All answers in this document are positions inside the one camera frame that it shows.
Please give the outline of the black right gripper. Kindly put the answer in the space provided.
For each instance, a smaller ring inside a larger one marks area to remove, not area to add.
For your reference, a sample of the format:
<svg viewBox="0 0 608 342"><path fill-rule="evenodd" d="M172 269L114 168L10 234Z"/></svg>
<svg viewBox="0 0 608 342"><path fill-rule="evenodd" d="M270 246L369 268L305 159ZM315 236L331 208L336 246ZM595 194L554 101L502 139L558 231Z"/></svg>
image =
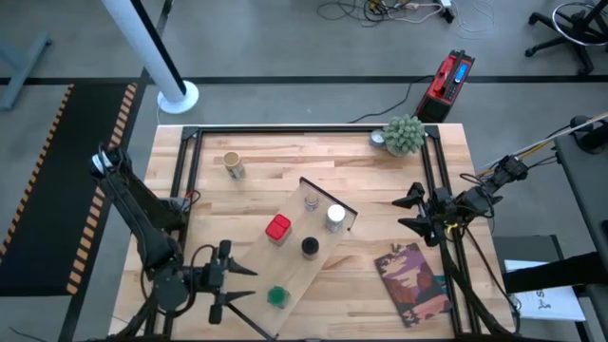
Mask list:
<svg viewBox="0 0 608 342"><path fill-rule="evenodd" d="M405 197L396 199L391 204L411 209L424 203L425 193L424 186L420 182L414 182ZM427 200L427 218L399 218L398 222L420 236L426 246L434 247L440 243L437 233L450 233L459 227L457 205L445 187L435 188Z"/></svg>

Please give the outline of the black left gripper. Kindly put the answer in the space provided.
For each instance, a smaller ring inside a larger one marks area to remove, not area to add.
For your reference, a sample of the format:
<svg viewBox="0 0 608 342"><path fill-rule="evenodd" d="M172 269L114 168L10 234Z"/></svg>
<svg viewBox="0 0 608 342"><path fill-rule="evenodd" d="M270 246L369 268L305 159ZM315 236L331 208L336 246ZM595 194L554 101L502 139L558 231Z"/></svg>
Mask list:
<svg viewBox="0 0 608 342"><path fill-rule="evenodd" d="M203 266L192 268L192 287L195 293L207 293L215 296L215 301L210 307L208 321L212 325L218 325L222 321L223 308L229 308L234 314L244 321L248 317L232 304L233 300L247 295L253 295L255 291L221 293L224 282L224 271L233 274L256 276L257 272L238 264L231 256L232 241L225 239L219 243L218 258L212 259Z"/></svg>

